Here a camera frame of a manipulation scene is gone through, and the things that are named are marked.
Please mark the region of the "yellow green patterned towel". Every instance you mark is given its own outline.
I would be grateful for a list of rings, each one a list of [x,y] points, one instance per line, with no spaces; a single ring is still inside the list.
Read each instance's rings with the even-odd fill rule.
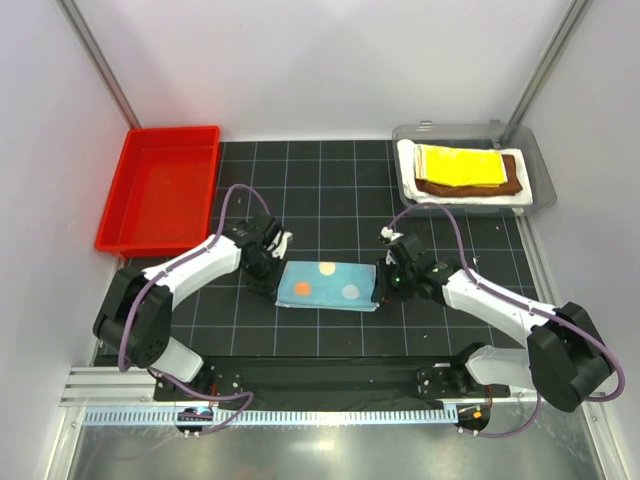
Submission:
[[[419,144],[414,148],[418,180],[446,187],[499,187],[508,181],[496,150],[460,149]]]

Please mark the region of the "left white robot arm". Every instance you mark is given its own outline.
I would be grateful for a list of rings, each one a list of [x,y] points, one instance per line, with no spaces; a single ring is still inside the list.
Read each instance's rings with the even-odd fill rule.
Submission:
[[[212,377],[202,356],[171,336],[174,311],[202,287],[239,270],[259,292],[274,295],[292,238],[276,218],[259,214],[163,264],[125,266],[111,281],[93,334],[117,351],[120,368],[156,371],[177,380],[188,399],[203,399]]]

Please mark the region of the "brown towel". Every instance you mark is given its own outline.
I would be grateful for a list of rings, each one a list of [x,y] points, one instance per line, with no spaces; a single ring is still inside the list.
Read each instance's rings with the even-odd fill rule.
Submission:
[[[463,197],[497,197],[513,196],[520,193],[523,187],[517,178],[516,160],[514,155],[502,155],[503,166],[507,182],[499,186],[458,186],[450,187],[425,180],[415,179],[416,187],[423,193],[441,198]]]

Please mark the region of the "white towel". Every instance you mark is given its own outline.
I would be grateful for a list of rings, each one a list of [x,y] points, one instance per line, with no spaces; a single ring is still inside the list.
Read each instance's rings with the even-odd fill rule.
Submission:
[[[400,191],[409,201],[415,202],[433,202],[442,205],[453,206],[487,206],[487,207],[506,207],[506,208],[524,208],[533,204],[533,190],[529,181],[529,175],[526,170],[525,160],[519,149],[503,149],[499,153],[513,159],[515,165],[514,174],[522,186],[522,190],[512,195],[495,194],[490,196],[466,195],[466,196],[439,196],[418,188],[417,180],[411,178],[414,174],[413,153],[418,144],[403,139],[395,143],[396,168],[397,177],[400,185]]]

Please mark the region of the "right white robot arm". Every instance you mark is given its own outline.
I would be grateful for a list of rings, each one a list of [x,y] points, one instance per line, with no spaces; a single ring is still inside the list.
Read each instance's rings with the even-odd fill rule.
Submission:
[[[460,311],[516,341],[516,348],[472,344],[454,356],[450,382],[460,395],[484,386],[534,390],[556,409],[575,411],[614,372],[588,313],[517,295],[457,262],[438,262],[415,235],[385,227],[385,258],[376,263],[375,301],[414,297]]]

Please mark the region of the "colourful patterned towel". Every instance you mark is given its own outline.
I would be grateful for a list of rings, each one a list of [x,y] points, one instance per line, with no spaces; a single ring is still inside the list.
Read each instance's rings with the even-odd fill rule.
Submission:
[[[373,312],[376,267],[328,261],[289,261],[276,292],[275,305],[296,309]]]

